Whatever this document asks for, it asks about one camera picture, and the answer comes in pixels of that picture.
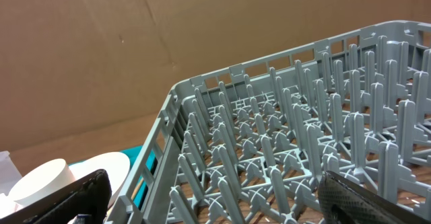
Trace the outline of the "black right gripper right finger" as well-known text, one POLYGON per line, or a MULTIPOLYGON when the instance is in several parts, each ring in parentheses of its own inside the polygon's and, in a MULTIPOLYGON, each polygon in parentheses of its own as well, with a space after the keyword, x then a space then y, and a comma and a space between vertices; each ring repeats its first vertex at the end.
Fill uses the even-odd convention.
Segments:
POLYGON ((429 220, 332 171, 323 174, 318 199, 328 224, 430 224, 429 220))

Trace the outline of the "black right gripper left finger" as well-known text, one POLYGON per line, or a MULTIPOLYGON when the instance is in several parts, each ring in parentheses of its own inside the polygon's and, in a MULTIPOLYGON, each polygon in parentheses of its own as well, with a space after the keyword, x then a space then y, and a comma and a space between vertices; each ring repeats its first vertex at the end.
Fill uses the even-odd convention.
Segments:
POLYGON ((96 170, 1 219, 1 224, 102 224, 112 194, 108 173, 96 170))

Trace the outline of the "white paper cup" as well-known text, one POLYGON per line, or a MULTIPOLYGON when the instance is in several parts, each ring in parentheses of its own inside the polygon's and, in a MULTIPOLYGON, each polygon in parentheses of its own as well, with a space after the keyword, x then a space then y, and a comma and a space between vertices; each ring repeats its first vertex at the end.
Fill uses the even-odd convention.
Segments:
POLYGON ((74 181, 66 161, 53 159, 26 174, 13 186, 8 197, 26 207, 74 181))

